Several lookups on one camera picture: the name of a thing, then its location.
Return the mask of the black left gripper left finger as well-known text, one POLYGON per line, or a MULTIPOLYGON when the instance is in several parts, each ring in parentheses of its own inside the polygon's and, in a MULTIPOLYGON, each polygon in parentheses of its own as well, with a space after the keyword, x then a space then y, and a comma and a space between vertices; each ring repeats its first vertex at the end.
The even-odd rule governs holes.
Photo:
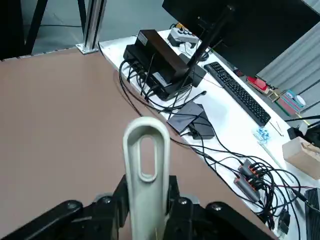
POLYGON ((66 200, 4 236, 5 240, 117 240, 129 213, 126 177, 113 194, 87 206, 66 200))

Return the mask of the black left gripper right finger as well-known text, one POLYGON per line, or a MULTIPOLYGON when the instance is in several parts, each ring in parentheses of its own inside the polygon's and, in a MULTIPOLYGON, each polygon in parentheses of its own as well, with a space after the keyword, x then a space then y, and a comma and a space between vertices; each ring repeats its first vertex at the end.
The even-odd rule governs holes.
POLYGON ((271 240, 272 237, 228 204, 206 207, 180 195, 178 180, 169 176, 164 240, 271 240))

